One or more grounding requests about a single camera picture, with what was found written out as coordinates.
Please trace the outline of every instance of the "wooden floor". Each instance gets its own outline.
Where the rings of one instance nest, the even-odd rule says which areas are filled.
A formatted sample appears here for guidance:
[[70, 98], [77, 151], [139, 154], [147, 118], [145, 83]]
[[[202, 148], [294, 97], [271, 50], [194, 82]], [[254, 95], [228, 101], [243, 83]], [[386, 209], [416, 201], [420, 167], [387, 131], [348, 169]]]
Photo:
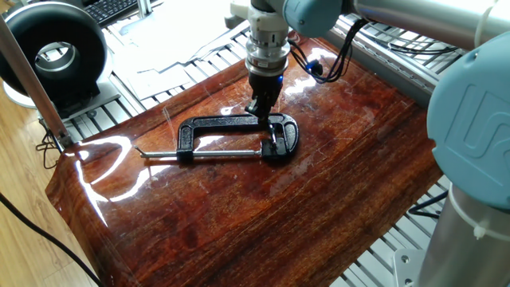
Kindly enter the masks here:
[[[42, 153], [35, 151], [44, 134], [36, 111], [14, 104], [0, 88], [0, 192], [26, 217], [86, 261], [71, 230], [44, 192], [53, 174], [53, 170], [43, 168]], [[48, 152], [48, 162], [54, 163], [57, 158], [57, 151]], [[96, 285], [64, 252], [0, 204], [0, 286]]]
[[13, 4], [9, 0], [0, 0], [0, 14], [6, 12]]

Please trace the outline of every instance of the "metal bracket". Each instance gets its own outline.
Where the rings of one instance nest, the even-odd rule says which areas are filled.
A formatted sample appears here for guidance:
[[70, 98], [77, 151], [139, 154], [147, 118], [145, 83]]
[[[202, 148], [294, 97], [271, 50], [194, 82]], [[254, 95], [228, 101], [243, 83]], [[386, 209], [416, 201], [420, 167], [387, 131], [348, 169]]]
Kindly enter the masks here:
[[418, 287], [418, 277], [426, 252], [424, 250], [401, 249], [393, 256], [396, 287]]
[[73, 145], [73, 139], [71, 138], [71, 136], [62, 136], [58, 142], [64, 148], [67, 148], [67, 147], [70, 147]]

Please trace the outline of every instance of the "black c-clamp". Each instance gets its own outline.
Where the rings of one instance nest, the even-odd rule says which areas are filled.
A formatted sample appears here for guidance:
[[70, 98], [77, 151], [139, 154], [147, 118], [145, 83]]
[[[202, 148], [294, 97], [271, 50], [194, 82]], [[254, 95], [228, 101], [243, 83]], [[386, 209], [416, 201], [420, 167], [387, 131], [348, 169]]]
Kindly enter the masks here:
[[[177, 151], [145, 152], [134, 146], [142, 158], [175, 157], [181, 163], [192, 163], [195, 158], [260, 156], [275, 160], [289, 157], [297, 149], [299, 128], [296, 121], [282, 113], [269, 114], [269, 127], [259, 124], [252, 115], [198, 116], [184, 120], [178, 129]], [[261, 141], [258, 151], [194, 151], [194, 139], [209, 132], [263, 132], [270, 137]]]

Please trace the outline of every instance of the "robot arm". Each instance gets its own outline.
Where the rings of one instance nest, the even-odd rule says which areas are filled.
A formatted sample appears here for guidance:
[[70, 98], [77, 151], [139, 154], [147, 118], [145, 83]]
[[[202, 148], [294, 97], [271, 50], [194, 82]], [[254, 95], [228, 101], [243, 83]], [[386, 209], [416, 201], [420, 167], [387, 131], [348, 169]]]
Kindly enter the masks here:
[[290, 46], [288, 27], [306, 37], [321, 37], [341, 14], [356, 13], [366, 19], [408, 29], [463, 49], [474, 48], [510, 31], [510, 1], [497, 10], [494, 0], [233, 0], [235, 17], [227, 25], [248, 19], [251, 36], [246, 44], [246, 68], [253, 101], [246, 111], [266, 123], [281, 91]]

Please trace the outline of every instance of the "glossy wooden surface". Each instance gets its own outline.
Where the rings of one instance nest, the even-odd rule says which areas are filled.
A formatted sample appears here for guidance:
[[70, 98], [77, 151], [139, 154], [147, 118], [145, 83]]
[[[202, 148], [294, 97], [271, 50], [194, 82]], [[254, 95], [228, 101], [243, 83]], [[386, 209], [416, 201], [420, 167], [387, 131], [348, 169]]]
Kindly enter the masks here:
[[[318, 41], [302, 47], [335, 58]], [[286, 163], [181, 166], [132, 149], [174, 150], [183, 120], [242, 113], [250, 97], [240, 62], [62, 154], [46, 193], [107, 285], [328, 285], [441, 174], [426, 111], [354, 62], [318, 85], [291, 61], [273, 109], [300, 125]], [[260, 137], [195, 144], [256, 148]]]

